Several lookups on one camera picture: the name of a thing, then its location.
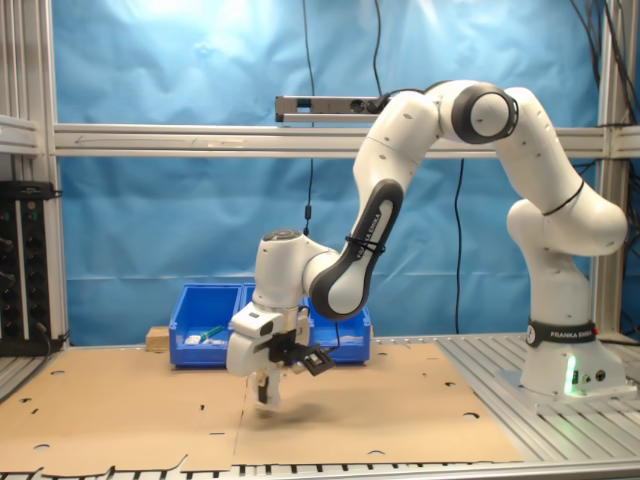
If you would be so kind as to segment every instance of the electrical panel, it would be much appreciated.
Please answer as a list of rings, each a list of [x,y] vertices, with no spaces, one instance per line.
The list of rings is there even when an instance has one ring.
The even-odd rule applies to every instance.
[[[24,337],[18,245],[16,202],[0,200],[0,338],[7,341]]]
[[[0,356],[44,355],[64,344],[51,336],[44,222],[51,196],[34,184],[0,182]]]

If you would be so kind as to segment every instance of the small wooden block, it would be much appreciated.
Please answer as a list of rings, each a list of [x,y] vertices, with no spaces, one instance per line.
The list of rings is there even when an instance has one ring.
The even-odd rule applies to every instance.
[[[169,327],[151,327],[147,333],[147,352],[166,352],[169,350]]]

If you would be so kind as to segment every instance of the metal grating platform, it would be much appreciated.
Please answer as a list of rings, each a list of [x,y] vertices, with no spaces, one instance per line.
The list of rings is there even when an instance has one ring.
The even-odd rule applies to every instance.
[[[503,370],[521,369],[528,348],[524,335],[424,336],[377,338],[374,341],[409,347],[418,343],[437,343],[508,433],[525,461],[449,465],[260,465],[235,466],[229,472],[195,474],[182,474],[176,468],[168,472],[110,472],[83,480],[209,480],[256,476],[298,480],[427,476],[456,479],[640,477],[640,401],[598,402],[556,408],[553,415],[534,415],[510,399],[496,381],[496,375]],[[610,348],[625,362],[628,375],[640,379],[640,348],[638,351],[619,346]],[[36,359],[0,359],[0,393],[9,388],[5,382],[18,382],[37,364]],[[39,473],[0,474],[0,480],[38,480],[39,477]]]

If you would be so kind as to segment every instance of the aluminum frame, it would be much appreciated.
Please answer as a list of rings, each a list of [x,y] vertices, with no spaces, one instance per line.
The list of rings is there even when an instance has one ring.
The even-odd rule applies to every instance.
[[[607,0],[616,31],[618,43],[626,45],[625,62],[630,80],[636,70],[638,36],[638,2],[636,0]],[[620,79],[612,48],[612,32],[605,21],[602,38],[602,67],[600,75],[600,105],[598,121],[602,125],[627,123],[624,102],[626,84]],[[596,166],[596,190],[607,200],[627,210],[629,162],[618,156],[621,129],[607,128],[605,149],[608,155]],[[592,314],[596,326],[602,332],[620,330],[622,309],[622,282],[625,255],[622,250],[606,257],[594,257],[591,261]]]
[[[0,0],[0,178],[51,182],[58,190],[52,25],[50,0]],[[52,338],[68,331],[61,207],[59,199],[44,203]]]
[[[354,158],[368,128],[57,124],[57,156]],[[603,128],[561,128],[572,158],[602,157]],[[492,145],[438,140],[426,158],[497,158]]]
[[[608,0],[621,25],[626,11],[627,64],[635,71],[638,5]],[[231,126],[59,124],[56,113],[51,0],[0,0],[0,178],[50,181],[60,188],[57,156],[354,158],[367,129]],[[621,83],[613,61],[610,32],[603,28],[599,118],[617,123],[622,115]],[[362,121],[363,116],[349,119]],[[559,129],[571,158],[603,158],[597,190],[625,205],[628,172],[616,159],[640,153],[640,127]],[[428,158],[495,158],[490,146],[438,142]],[[47,259],[52,325],[68,328],[60,200],[46,203]],[[602,331],[617,331],[621,297],[621,254],[592,262],[592,301]]]

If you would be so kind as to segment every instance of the green indicator light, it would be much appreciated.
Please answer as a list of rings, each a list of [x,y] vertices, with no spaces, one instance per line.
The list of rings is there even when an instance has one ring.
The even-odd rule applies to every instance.
[[[573,388],[573,374],[576,371],[576,356],[571,355],[567,361],[567,375],[564,380],[564,393],[570,394]]]

